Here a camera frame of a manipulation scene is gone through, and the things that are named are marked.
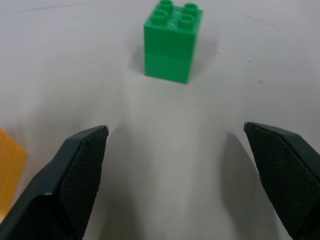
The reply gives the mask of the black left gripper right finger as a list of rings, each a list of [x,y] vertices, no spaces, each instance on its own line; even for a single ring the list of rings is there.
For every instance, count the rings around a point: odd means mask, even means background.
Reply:
[[[246,122],[260,182],[289,236],[320,238],[320,155],[298,134]]]

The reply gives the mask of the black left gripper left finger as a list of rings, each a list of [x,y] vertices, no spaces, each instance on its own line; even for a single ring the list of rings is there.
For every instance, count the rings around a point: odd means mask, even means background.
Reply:
[[[67,138],[30,181],[0,224],[2,240],[81,240],[93,210],[109,130]]]

